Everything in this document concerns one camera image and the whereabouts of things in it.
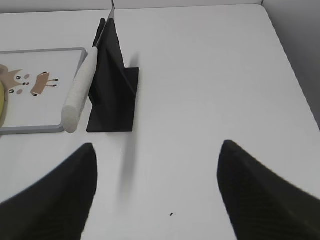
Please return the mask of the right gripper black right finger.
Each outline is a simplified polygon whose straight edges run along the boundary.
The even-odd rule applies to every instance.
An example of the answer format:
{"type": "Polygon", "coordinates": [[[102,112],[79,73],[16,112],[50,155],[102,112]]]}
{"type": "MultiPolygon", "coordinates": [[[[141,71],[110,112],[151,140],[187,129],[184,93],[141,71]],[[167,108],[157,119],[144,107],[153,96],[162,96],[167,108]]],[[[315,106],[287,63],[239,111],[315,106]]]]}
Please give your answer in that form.
{"type": "Polygon", "coordinates": [[[225,140],[217,184],[238,240],[318,240],[320,200],[225,140]]]}

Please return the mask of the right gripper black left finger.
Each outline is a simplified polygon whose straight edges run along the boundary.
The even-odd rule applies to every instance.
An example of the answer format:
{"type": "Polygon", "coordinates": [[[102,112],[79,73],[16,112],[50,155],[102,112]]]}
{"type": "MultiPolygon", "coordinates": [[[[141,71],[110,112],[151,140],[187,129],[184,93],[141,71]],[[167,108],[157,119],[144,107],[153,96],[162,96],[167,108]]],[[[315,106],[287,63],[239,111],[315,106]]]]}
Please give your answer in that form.
{"type": "Polygon", "coordinates": [[[81,239],[97,185],[96,152],[85,143],[42,179],[0,204],[0,238],[81,239]]]}

